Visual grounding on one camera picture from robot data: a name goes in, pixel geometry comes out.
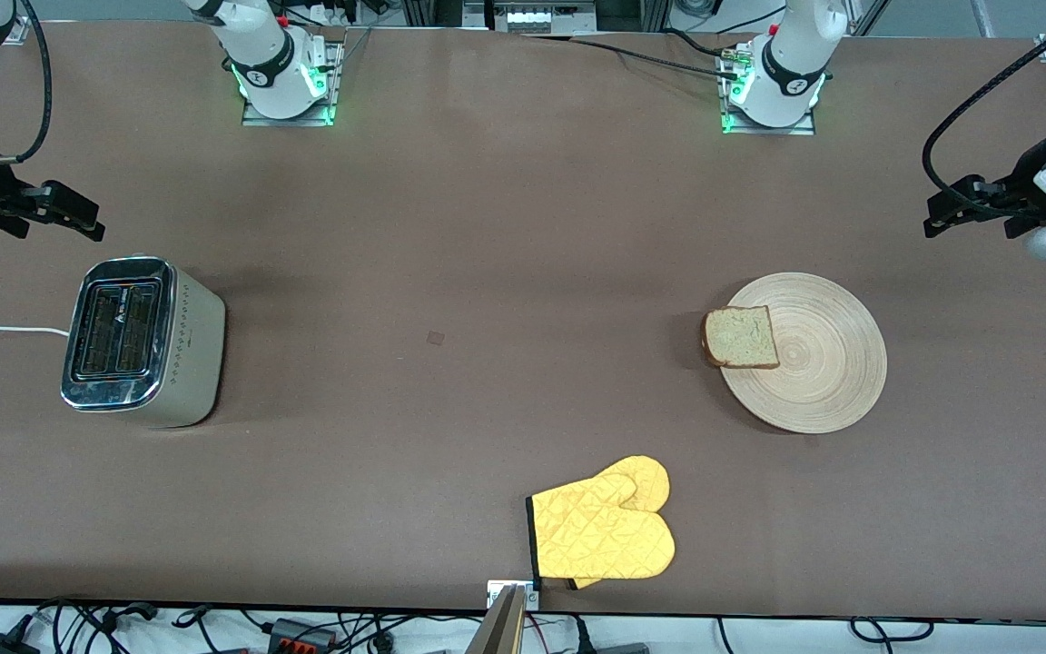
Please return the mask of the round wooden plate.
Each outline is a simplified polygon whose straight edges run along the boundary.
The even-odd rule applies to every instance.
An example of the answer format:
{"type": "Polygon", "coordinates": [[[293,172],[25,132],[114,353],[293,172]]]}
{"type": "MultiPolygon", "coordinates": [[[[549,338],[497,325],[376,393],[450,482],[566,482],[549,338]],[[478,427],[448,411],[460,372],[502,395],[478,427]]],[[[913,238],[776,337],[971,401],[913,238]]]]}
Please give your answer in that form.
{"type": "Polygon", "coordinates": [[[887,349],[867,307],[837,281],[778,272],[748,281],[729,301],[769,311],[779,365],[724,368],[745,410],[781,430],[826,434],[864,418],[883,393],[887,349]]]}

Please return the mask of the brown bread slice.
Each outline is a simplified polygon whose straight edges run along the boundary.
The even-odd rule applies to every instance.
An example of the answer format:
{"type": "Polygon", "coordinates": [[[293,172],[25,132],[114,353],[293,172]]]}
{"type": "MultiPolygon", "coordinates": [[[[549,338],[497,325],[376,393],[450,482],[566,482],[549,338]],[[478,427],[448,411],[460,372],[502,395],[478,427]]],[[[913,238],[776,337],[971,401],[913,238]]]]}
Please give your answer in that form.
{"type": "Polygon", "coordinates": [[[771,312],[766,306],[724,306],[705,315],[701,343],[717,367],[772,370],[780,367],[771,312]]]}

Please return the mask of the silver two-slot toaster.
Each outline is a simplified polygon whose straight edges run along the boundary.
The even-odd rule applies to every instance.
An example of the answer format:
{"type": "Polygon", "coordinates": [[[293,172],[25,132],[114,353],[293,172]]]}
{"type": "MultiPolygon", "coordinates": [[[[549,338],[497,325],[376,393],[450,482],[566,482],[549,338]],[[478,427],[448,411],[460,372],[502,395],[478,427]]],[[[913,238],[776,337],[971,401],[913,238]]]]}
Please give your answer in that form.
{"type": "Polygon", "coordinates": [[[214,409],[227,306],[180,266],[103,261],[76,294],[61,397],[79,413],[183,428],[214,409]]]}

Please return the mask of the black box with orange connectors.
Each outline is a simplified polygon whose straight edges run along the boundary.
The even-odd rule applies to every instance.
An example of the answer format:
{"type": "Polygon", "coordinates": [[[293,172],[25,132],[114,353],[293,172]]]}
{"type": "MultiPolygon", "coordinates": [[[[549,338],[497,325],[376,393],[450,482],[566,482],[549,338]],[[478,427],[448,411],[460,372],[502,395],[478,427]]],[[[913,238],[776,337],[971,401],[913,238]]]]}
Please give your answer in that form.
{"type": "Polygon", "coordinates": [[[291,619],[271,622],[269,636],[267,654],[331,654],[338,642],[335,630],[291,619]]]}

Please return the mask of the white power strip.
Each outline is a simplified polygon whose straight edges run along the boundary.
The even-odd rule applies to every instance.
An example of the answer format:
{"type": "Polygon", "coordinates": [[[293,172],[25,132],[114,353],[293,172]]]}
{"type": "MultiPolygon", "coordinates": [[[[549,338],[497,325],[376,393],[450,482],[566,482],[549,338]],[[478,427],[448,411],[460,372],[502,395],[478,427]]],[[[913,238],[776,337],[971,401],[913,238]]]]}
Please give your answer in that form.
{"type": "Polygon", "coordinates": [[[462,25],[494,32],[573,36],[597,31],[594,0],[464,0],[462,25]]]}

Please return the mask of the yellow quilted oven mitt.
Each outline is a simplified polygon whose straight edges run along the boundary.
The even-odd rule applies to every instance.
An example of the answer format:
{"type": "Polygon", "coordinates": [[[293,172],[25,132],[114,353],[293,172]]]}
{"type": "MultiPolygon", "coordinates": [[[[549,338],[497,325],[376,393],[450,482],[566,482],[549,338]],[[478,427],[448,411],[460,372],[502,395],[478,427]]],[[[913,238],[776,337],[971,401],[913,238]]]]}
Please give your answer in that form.
{"type": "Polygon", "coordinates": [[[660,513],[669,496],[666,468],[644,455],[531,494],[526,514],[535,580],[563,580],[581,590],[601,580],[663,574],[676,555],[660,513]]]}

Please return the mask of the metal table edge clamp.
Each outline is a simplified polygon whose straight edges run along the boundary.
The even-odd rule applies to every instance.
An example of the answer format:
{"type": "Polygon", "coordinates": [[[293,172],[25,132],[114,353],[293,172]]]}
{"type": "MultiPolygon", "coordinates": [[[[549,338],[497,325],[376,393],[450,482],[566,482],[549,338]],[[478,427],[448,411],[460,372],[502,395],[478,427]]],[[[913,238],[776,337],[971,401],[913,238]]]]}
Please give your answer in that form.
{"type": "Polygon", "coordinates": [[[527,612],[539,611],[540,609],[540,587],[535,582],[535,580],[488,580],[486,587],[486,608],[490,609],[494,605],[495,600],[507,588],[515,587],[522,588],[526,592],[526,610],[527,612]]]}

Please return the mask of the aluminium beam at table edge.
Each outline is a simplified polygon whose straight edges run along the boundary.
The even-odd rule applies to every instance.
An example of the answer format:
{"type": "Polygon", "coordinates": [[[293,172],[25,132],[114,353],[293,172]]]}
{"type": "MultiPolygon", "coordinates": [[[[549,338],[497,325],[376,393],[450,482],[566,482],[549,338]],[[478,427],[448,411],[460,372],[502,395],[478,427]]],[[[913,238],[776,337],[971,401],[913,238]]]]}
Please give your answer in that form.
{"type": "Polygon", "coordinates": [[[519,654],[527,600],[527,584],[502,585],[464,654],[519,654]]]}

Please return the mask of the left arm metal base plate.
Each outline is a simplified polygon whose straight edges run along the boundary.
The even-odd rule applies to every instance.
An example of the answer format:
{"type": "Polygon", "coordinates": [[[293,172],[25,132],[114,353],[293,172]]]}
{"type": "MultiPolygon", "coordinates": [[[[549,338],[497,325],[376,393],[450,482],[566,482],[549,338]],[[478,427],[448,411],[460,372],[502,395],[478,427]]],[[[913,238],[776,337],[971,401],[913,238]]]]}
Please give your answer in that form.
{"type": "Polygon", "coordinates": [[[726,134],[813,135],[813,110],[825,75],[790,78],[784,85],[758,65],[759,46],[743,42],[715,58],[722,130],[726,134]]]}

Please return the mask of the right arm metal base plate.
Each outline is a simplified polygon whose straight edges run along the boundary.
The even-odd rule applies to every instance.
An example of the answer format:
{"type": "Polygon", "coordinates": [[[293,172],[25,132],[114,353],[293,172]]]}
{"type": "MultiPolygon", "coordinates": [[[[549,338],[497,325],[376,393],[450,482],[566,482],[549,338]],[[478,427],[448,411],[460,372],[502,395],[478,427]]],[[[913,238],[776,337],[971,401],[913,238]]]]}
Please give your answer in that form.
{"type": "Polygon", "coordinates": [[[344,48],[320,35],[308,35],[270,86],[258,87],[233,71],[243,98],[242,125],[335,125],[340,99],[344,48]]]}

